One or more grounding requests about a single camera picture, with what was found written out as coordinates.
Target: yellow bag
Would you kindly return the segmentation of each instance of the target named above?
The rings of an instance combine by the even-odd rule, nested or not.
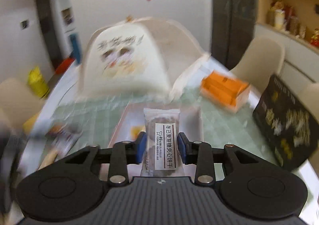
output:
[[[32,91],[40,98],[45,98],[50,92],[49,86],[45,82],[40,68],[36,67],[31,70],[28,77],[28,85]]]

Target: doorway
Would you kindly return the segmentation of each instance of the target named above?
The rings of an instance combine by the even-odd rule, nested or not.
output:
[[[255,10],[256,0],[213,0],[212,56],[230,70],[253,39]]]
[[[35,0],[41,31],[54,69],[62,63],[63,57],[55,34],[50,0]]]

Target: white chair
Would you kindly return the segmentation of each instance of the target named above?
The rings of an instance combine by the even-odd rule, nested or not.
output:
[[[0,115],[5,115],[7,119],[4,123],[8,125],[9,121],[14,129],[21,129],[28,119],[41,111],[44,103],[44,100],[35,96],[25,84],[15,78],[9,78],[0,84]]]
[[[319,83],[307,86],[306,89],[299,94],[299,100],[319,121]]]
[[[310,111],[314,118],[319,121],[319,84],[311,84],[306,87],[300,94],[299,100]],[[314,154],[309,158],[313,169],[319,176],[319,150],[316,150]]]
[[[263,93],[270,76],[274,73],[280,74],[285,53],[284,46],[276,41],[262,36],[254,38],[240,62],[231,72]]]

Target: shelf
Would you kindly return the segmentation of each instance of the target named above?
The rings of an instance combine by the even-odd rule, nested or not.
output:
[[[286,32],[282,32],[280,30],[277,30],[276,28],[272,27],[269,24],[260,23],[260,22],[257,22],[257,24],[260,24],[260,25],[262,25],[262,26],[264,26],[264,27],[266,27],[269,30],[272,30],[274,32],[277,32],[277,33],[280,33],[282,35],[285,35],[285,36],[289,37],[290,39],[302,44],[303,46],[306,46],[308,49],[311,49],[314,53],[319,55],[319,48],[317,48],[315,46],[312,46],[308,41],[305,41],[305,40],[302,40],[302,39],[298,39],[295,36],[291,35],[290,33],[286,33]]]

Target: figurine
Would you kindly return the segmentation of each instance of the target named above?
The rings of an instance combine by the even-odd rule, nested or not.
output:
[[[319,29],[315,29],[315,33],[311,37],[310,44],[319,47]]]
[[[283,3],[282,0],[276,0],[276,2],[272,3],[272,10],[283,10],[285,7],[285,4]]]

